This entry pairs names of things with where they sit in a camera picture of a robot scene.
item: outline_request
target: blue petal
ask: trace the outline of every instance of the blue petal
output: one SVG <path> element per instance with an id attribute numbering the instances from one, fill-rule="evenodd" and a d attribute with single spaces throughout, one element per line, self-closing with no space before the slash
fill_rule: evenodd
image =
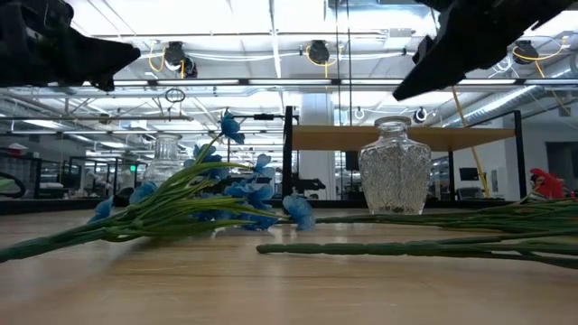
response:
<path id="1" fill-rule="evenodd" d="M 220 129 L 225 136 L 231 137 L 241 130 L 241 125 L 233 119 L 223 119 L 220 122 Z"/>
<path id="2" fill-rule="evenodd" d="M 100 202 L 97 205 L 97 207 L 95 208 L 94 217 L 92 217 L 88 223 L 99 221 L 103 218 L 108 218 L 110 216 L 110 212 L 112 211 L 112 202 L 113 202 L 113 197 L 110 197 L 110 198 Z"/>
<path id="3" fill-rule="evenodd" d="M 243 213 L 240 218 L 241 220 L 256 222 L 255 224 L 243 225 L 242 228 L 245 230 L 267 230 L 279 221 L 278 218 L 256 216 L 247 213 Z"/>
<path id="4" fill-rule="evenodd" d="M 311 230 L 315 227 L 315 217 L 306 199 L 295 194 L 287 196 L 283 199 L 283 207 L 297 222 L 297 230 Z"/>
<path id="5" fill-rule="evenodd" d="M 269 163 L 271 162 L 271 156 L 268 156 L 264 153 L 261 153 L 258 155 L 258 157 L 256 158 L 256 164 L 255 166 L 257 167 L 265 167 L 267 166 Z"/>
<path id="6" fill-rule="evenodd" d="M 131 194 L 129 199 L 130 204 L 136 204 L 142 201 L 147 196 L 152 195 L 157 189 L 158 186 L 155 183 L 145 181 L 141 186 L 135 189 L 133 194 Z"/>
<path id="7" fill-rule="evenodd" d="M 263 177 L 274 178 L 275 177 L 275 168 L 265 167 L 265 168 L 261 169 L 261 171 L 259 171 L 259 173 L 261 175 L 263 175 Z"/>

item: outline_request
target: fluorescent light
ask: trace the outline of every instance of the fluorescent light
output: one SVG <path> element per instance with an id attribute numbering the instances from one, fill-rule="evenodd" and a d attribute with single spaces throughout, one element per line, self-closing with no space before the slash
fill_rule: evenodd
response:
<path id="1" fill-rule="evenodd" d="M 526 80 L 526 85 L 542 85 L 542 86 L 567 85 L 567 86 L 575 86 L 575 85 L 578 85 L 578 79 L 529 79 L 529 80 Z"/>
<path id="2" fill-rule="evenodd" d="M 458 85 L 513 85 L 515 82 L 515 79 L 465 79 L 460 81 Z"/>
<path id="3" fill-rule="evenodd" d="M 153 135 L 157 131 L 137 131 L 137 130 L 126 130 L 126 131 L 113 131 L 115 135 Z"/>
<path id="4" fill-rule="evenodd" d="M 37 125 L 37 126 L 42 126 L 42 127 L 46 127 L 46 128 L 53 128 L 53 129 L 60 129 L 63 128 L 64 125 L 56 123 L 56 122 L 52 122 L 52 121 L 45 121 L 45 120 L 24 120 L 25 123 L 31 124 L 31 125 Z"/>
<path id="5" fill-rule="evenodd" d="M 56 135 L 56 131 L 12 131 L 13 135 Z"/>
<path id="6" fill-rule="evenodd" d="M 107 131 L 64 131 L 65 135 L 105 135 Z"/>
<path id="7" fill-rule="evenodd" d="M 114 143 L 114 142 L 101 142 L 100 144 L 105 145 L 105 146 L 109 146 L 111 148 L 126 148 L 125 144 L 121 144 L 121 143 Z"/>
<path id="8" fill-rule="evenodd" d="M 94 141 L 92 141 L 92 140 L 90 140 L 90 139 L 88 139 L 87 137 L 84 137 L 84 136 L 82 136 L 82 135 L 70 135 L 70 136 L 73 137 L 73 138 L 75 138 L 75 139 L 78 139 L 78 140 L 80 140 L 80 141 L 84 141 L 84 142 L 88 142 L 88 143 L 94 142 Z"/>
<path id="9" fill-rule="evenodd" d="M 251 79 L 250 85 L 330 85 L 330 79 Z"/>
<path id="10" fill-rule="evenodd" d="M 343 85 L 381 85 L 381 86 L 397 86 L 401 84 L 402 79 L 343 79 Z"/>
<path id="11" fill-rule="evenodd" d="M 118 80 L 115 81 L 115 86 L 148 86 L 148 82 L 146 80 Z"/>
<path id="12" fill-rule="evenodd" d="M 187 80 L 158 80 L 159 86 L 217 86 L 238 85 L 238 79 L 187 79 Z"/>

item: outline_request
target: wooden table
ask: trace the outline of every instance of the wooden table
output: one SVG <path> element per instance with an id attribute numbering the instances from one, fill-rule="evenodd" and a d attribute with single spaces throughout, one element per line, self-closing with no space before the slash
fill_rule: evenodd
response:
<path id="1" fill-rule="evenodd" d="M 316 211 L 329 216 L 359 211 Z M 89 211 L 0 217 L 0 245 Z M 259 255 L 261 243 L 472 236 L 427 227 L 229 230 L 161 246 L 95 242 L 0 265 L 0 324 L 578 324 L 578 272 L 526 262 Z"/>

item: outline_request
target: glass vase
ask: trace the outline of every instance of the glass vase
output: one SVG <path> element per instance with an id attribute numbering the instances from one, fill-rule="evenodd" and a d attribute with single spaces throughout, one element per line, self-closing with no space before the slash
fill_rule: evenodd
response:
<path id="1" fill-rule="evenodd" d="M 154 158 L 143 175 L 144 181 L 162 184 L 181 170 L 179 162 L 179 140 L 181 135 L 159 134 L 154 142 Z"/>
<path id="2" fill-rule="evenodd" d="M 359 155 L 371 214 L 421 214 L 430 180 L 430 147 L 407 137 L 408 117 L 383 117 L 375 125 L 379 139 L 364 146 Z"/>

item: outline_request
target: wire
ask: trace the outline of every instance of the wire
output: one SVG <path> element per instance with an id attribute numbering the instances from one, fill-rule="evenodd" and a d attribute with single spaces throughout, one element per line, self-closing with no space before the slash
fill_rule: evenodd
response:
<path id="1" fill-rule="evenodd" d="M 151 54 L 153 54 L 153 50 L 154 50 L 154 42 L 152 43 L 152 46 L 151 46 Z M 164 52 L 165 52 L 165 49 L 163 49 L 163 56 L 162 56 L 162 58 L 161 58 L 161 68 L 160 68 L 160 69 L 157 69 L 157 68 L 153 65 L 153 57 L 152 57 L 152 56 L 149 56 L 149 58 L 148 58 L 148 65 L 151 67 L 152 70 L 154 70 L 154 71 L 156 71 L 156 72 L 161 72 L 161 71 L 163 71 L 163 68 L 164 68 Z"/>
<path id="2" fill-rule="evenodd" d="M 433 19 L 433 24 L 435 25 L 435 30 L 438 33 L 439 29 L 437 27 L 437 22 L 435 21 L 434 9 L 431 7 L 430 7 L 430 13 L 432 14 L 432 19 Z M 452 94 L 453 94 L 453 101 L 455 101 L 455 105 L 458 108 L 458 113 L 460 114 L 461 124 L 465 128 L 468 126 L 468 123 L 466 122 L 466 118 L 463 116 L 463 109 L 461 107 L 460 99 L 458 98 L 458 93 L 455 91 L 455 86 L 452 86 Z M 486 198 L 489 198 L 488 182 L 487 182 L 486 178 L 484 177 L 483 170 L 481 169 L 481 163 L 480 163 L 480 158 L 478 157 L 478 152 L 476 151 L 476 147 L 474 147 L 474 146 L 470 147 L 470 149 L 471 149 L 471 154 L 473 155 L 473 160 L 476 162 L 476 167 L 478 168 L 478 174 L 480 176 L 481 186 L 483 186 L 483 188 L 484 188 L 484 196 Z"/>
<path id="3" fill-rule="evenodd" d="M 534 61 L 536 68 L 538 69 L 538 73 L 540 73 L 540 76 L 542 76 L 543 79 L 545 79 L 545 74 L 542 71 L 542 67 L 540 67 L 540 63 L 538 63 L 537 60 Z M 558 105 L 560 105 L 561 108 L 563 108 L 566 113 L 568 114 L 568 116 L 572 115 L 572 112 L 570 111 L 570 109 L 564 104 L 564 102 L 562 101 L 562 99 L 560 99 L 558 97 L 558 95 L 556 95 L 556 92 L 553 90 L 550 90 L 552 92 L 552 95 L 554 95 L 554 98 L 556 98 L 556 101 L 558 102 Z"/>
<path id="4" fill-rule="evenodd" d="M 516 78 L 519 79 L 519 78 L 520 78 L 520 75 L 517 74 L 516 69 L 514 69 L 514 67 L 512 67 L 511 69 L 512 69 L 512 72 L 514 72 L 514 75 L 516 76 Z M 534 101 L 536 102 L 536 104 L 537 104 L 539 107 L 541 107 L 542 109 L 544 109 L 544 111 L 545 111 L 546 113 L 549 112 L 549 111 L 548 111 L 548 108 L 544 107 L 544 105 L 542 105 L 542 104 L 540 103 L 540 101 L 539 101 L 534 95 L 532 95 L 531 92 L 528 92 L 528 94 L 530 95 L 531 98 L 534 99 Z M 575 130 L 578 130 L 578 126 L 574 126 L 574 125 L 572 125 L 572 124 L 564 121 L 561 117 L 558 117 L 558 118 L 560 119 L 560 122 L 562 122 L 562 124 L 565 124 L 565 125 L 567 125 L 567 126 L 570 126 L 570 127 L 573 128 L 573 129 L 575 129 Z"/>
<path id="5" fill-rule="evenodd" d="M 564 37 L 564 38 L 562 39 L 562 45 L 560 46 L 560 49 L 558 49 L 558 51 L 557 51 L 556 53 L 547 55 L 547 56 L 542 57 L 542 58 L 530 58 L 530 57 L 527 57 L 527 56 L 523 56 L 523 55 L 517 54 L 517 53 L 516 53 L 516 49 L 519 49 L 517 46 L 514 47 L 514 49 L 512 50 L 512 54 L 514 54 L 514 55 L 516 55 L 517 57 L 519 57 L 520 59 L 524 59 L 524 60 L 532 60 L 532 61 L 548 60 L 548 59 L 552 59 L 553 57 L 555 57 L 555 56 L 557 56 L 558 54 L 562 53 L 562 50 L 564 49 L 564 44 L 565 44 L 565 43 L 566 43 L 566 37 Z"/>

